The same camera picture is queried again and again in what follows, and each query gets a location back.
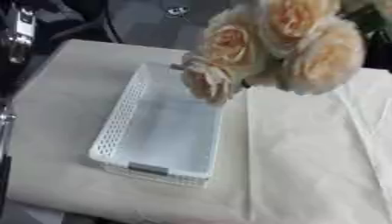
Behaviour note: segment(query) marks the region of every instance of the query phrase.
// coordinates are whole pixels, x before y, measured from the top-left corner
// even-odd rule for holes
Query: beige fabric
[[[16,99],[9,196],[126,222],[388,223],[374,167],[339,91],[299,97],[259,87],[237,95],[224,108],[216,171],[206,190],[96,167],[87,150],[132,73],[144,62],[179,63],[183,53],[81,41],[65,45]],[[354,95],[368,94],[362,92],[368,83],[390,79],[386,73],[363,77],[350,82]],[[373,102],[364,107],[371,111],[367,117],[379,112],[381,104]]]

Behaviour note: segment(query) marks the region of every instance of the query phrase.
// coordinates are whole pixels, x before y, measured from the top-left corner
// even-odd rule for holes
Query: white plastic basket
[[[221,109],[191,96],[166,65],[142,65],[89,156],[106,171],[182,186],[205,186],[214,170]]]

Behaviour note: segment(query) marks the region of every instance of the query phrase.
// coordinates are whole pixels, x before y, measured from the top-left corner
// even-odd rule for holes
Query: artificial rose
[[[245,5],[223,11],[210,20],[201,43],[200,55],[224,68],[234,83],[260,73],[265,65],[265,50],[250,12]]]
[[[353,23],[335,18],[284,63],[284,77],[298,94],[321,94],[346,82],[361,68],[365,50]]]
[[[196,98],[221,105],[233,97],[233,83],[224,69],[191,54],[184,56],[183,65],[182,80]]]
[[[259,34],[274,56],[284,58],[339,6],[337,0],[259,0]]]

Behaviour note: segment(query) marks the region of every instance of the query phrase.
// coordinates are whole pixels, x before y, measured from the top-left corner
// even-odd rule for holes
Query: table
[[[118,221],[242,220],[248,203],[242,190],[248,189],[244,95],[226,108],[223,119],[229,122],[221,139],[227,141],[207,190],[116,176],[87,159],[133,72],[147,61],[180,62],[183,54],[78,40],[65,44],[16,99],[10,197]],[[234,128],[238,133],[226,131]]]
[[[389,223],[378,175],[384,170],[375,169],[377,157],[357,133],[358,117],[374,130],[392,97],[383,71],[362,70],[319,96],[265,87],[238,94],[223,109],[206,190],[116,176],[89,161],[87,150],[132,73],[144,62],[178,63],[183,53],[66,43],[15,101],[9,197],[124,222]]]

